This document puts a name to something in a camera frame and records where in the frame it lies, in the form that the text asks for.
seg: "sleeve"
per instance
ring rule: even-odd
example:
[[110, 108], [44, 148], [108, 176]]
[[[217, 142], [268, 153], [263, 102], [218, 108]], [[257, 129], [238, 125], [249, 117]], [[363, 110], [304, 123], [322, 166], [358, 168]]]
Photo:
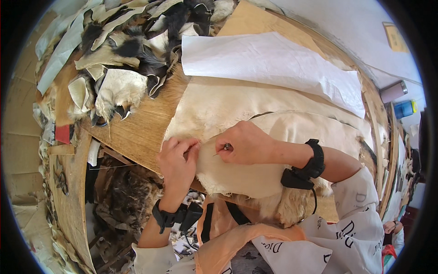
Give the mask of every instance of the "sleeve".
[[392, 246], [396, 250], [396, 254], [399, 255], [405, 246], [405, 232], [402, 228], [397, 234], [392, 235]]
[[135, 251], [134, 270], [136, 274], [164, 274], [177, 263], [172, 244], [161, 248], [138, 248], [132, 244]]
[[344, 181], [332, 184], [332, 190], [340, 220], [356, 212], [375, 211], [379, 203], [373, 177], [367, 167]]

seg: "cable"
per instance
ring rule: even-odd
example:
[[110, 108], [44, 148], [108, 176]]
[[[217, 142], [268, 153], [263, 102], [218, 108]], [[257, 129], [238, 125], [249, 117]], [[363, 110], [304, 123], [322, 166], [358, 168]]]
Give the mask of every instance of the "cable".
[[313, 197], [315, 197], [315, 209], [313, 210], [313, 213], [312, 213], [312, 215], [313, 215], [316, 212], [316, 207], [318, 206], [318, 202], [316, 201], [316, 192], [313, 188], [312, 188], [312, 192], [313, 192]]
[[192, 246], [191, 243], [189, 242], [189, 239], [187, 238], [187, 232], [184, 233], [184, 236], [186, 237], [186, 241], [187, 241], [187, 243], [189, 244], [189, 246], [190, 246], [191, 248], [193, 248], [194, 250], [198, 250], [196, 247]]

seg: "person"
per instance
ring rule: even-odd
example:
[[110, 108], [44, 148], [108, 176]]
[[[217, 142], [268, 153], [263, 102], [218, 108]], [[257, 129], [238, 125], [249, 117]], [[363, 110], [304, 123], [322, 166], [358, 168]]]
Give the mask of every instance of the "person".
[[405, 246], [403, 224], [399, 221], [389, 221], [383, 225], [385, 238], [383, 240], [382, 264], [383, 273], [387, 273]]
[[[224, 150], [227, 143], [231, 147]], [[172, 137], [163, 142], [158, 161], [165, 193], [159, 210], [177, 211], [194, 179], [200, 148], [195, 138]], [[288, 229], [240, 225], [177, 261], [168, 242], [171, 228], [160, 234], [160, 226], [151, 217], [138, 244], [132, 244], [136, 273], [382, 273], [384, 230], [376, 212], [379, 200], [372, 175], [355, 158], [328, 147], [322, 150], [321, 177], [333, 182], [338, 223], [327, 224], [313, 214]], [[280, 163], [297, 168], [313, 157], [309, 145], [274, 140], [250, 121], [240, 121], [218, 135], [216, 152], [226, 163]], [[270, 232], [254, 232], [256, 228]]]

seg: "blue container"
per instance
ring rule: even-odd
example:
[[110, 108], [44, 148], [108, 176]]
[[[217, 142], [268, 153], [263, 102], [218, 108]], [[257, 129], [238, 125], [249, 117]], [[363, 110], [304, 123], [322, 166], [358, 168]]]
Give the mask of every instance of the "blue container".
[[417, 112], [417, 104], [415, 101], [403, 101], [394, 105], [394, 112], [397, 119], [401, 119], [406, 116], [410, 116]]

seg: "right hand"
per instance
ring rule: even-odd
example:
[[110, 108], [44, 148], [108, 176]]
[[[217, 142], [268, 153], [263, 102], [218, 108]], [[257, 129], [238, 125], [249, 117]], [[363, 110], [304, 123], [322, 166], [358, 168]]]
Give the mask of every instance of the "right hand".
[[[224, 150], [229, 143], [233, 148]], [[240, 121], [216, 138], [216, 153], [225, 163], [266, 164], [271, 163], [277, 141], [263, 132], [254, 123]]]

